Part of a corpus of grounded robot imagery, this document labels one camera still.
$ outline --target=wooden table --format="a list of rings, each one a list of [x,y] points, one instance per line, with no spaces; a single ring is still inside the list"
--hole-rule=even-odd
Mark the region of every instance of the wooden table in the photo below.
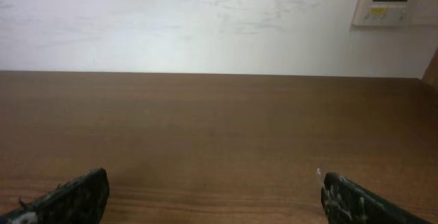
[[[335,171],[438,222],[417,79],[0,72],[0,212],[107,169],[102,223],[327,223]]]

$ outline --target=black object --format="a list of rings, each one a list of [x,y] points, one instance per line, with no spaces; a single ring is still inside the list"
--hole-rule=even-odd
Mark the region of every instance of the black object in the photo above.
[[[105,169],[91,170],[31,203],[0,216],[0,224],[97,224],[110,195]]]
[[[336,173],[326,174],[321,202],[330,224],[429,223]]]

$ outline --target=white wall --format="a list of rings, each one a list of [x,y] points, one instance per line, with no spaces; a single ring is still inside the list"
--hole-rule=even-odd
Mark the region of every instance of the white wall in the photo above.
[[[357,0],[0,0],[0,69],[421,77],[438,29]]]

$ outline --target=yellow label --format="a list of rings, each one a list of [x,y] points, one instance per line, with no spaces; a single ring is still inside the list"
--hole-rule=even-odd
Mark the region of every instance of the yellow label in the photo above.
[[[371,14],[386,14],[388,8],[371,8]]]

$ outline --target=white electronic device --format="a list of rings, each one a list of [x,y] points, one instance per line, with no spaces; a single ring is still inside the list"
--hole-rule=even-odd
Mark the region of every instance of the white electronic device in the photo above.
[[[438,0],[359,0],[353,25],[438,25]]]

